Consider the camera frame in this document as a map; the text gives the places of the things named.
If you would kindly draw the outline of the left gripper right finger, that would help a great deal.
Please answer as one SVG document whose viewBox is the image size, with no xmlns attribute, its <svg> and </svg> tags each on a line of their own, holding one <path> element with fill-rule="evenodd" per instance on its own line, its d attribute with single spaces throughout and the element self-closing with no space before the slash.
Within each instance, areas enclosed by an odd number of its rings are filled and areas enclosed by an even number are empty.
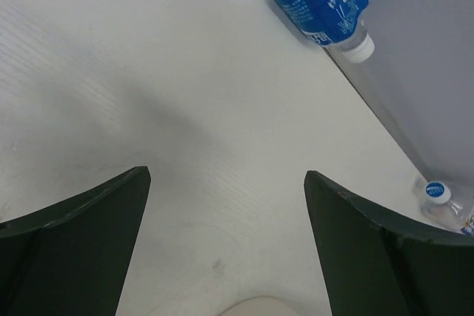
<svg viewBox="0 0 474 316">
<path fill-rule="evenodd" d="M 472 315 L 473 238 L 415 221 L 317 171 L 307 211 L 333 315 Z"/>
</svg>

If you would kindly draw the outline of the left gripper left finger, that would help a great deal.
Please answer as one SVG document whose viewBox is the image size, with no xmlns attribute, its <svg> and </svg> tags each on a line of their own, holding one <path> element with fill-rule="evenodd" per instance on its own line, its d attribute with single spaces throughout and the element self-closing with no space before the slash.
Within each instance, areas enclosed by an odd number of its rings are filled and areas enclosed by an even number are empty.
<svg viewBox="0 0 474 316">
<path fill-rule="evenodd" d="M 1 314 L 114 315 L 149 191 L 133 167 L 1 223 Z"/>
</svg>

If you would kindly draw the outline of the white bin with black rim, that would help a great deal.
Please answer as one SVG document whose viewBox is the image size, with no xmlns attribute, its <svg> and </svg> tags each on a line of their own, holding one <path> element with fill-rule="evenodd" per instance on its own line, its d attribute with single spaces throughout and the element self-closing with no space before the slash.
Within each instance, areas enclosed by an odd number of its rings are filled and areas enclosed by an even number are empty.
<svg viewBox="0 0 474 316">
<path fill-rule="evenodd" d="M 219 316 L 299 316 L 282 299 L 270 296 L 256 296 L 241 300 L 228 307 Z"/>
</svg>

